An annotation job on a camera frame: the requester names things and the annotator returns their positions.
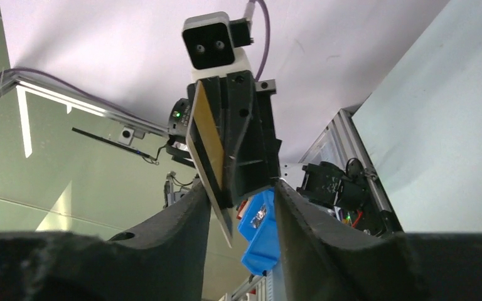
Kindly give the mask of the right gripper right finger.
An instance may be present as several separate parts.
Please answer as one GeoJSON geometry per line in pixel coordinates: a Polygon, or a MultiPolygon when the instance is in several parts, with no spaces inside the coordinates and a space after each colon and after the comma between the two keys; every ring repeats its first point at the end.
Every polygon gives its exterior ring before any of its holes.
{"type": "Polygon", "coordinates": [[[289,300],[482,300],[482,233],[353,229],[287,182],[275,211],[289,300]]]}

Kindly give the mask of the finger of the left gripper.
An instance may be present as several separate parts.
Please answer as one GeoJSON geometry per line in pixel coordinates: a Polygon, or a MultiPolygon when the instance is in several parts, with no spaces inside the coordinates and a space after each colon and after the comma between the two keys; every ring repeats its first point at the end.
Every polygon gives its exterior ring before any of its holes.
{"type": "Polygon", "coordinates": [[[225,80],[225,77],[208,77],[188,86],[190,108],[185,142],[214,208],[234,207],[224,146],[225,80]]]}
{"type": "Polygon", "coordinates": [[[226,172],[231,184],[234,204],[263,190],[274,187],[273,183],[252,183],[249,180],[250,158],[249,130],[252,118],[253,96],[251,71],[238,71],[226,76],[227,108],[225,109],[224,146],[226,150],[226,172]]]}

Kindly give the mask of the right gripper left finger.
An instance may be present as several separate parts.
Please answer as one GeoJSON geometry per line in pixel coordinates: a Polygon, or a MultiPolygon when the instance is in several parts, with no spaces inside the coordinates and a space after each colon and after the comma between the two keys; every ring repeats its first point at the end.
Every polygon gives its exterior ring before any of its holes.
{"type": "Polygon", "coordinates": [[[210,213],[196,184],[109,240],[0,232],[0,300],[199,300],[210,213]]]}

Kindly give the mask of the orange credit card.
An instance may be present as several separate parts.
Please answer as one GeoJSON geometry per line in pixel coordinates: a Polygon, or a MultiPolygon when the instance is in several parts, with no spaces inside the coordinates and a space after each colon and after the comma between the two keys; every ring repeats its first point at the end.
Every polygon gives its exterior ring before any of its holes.
{"type": "Polygon", "coordinates": [[[233,230],[230,210],[224,205],[223,167],[225,151],[213,117],[203,80],[195,82],[186,144],[196,170],[205,188],[223,237],[229,248],[233,247],[233,230]]]}

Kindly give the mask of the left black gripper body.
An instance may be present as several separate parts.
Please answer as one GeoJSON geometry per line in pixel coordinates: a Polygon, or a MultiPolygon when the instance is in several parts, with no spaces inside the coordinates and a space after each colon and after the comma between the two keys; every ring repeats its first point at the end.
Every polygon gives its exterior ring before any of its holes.
{"type": "Polygon", "coordinates": [[[276,137],[272,112],[271,96],[276,88],[265,83],[264,88],[253,78],[253,109],[249,130],[250,158],[249,180],[252,183],[273,183],[281,175],[279,167],[279,148],[281,141],[276,137]]]}

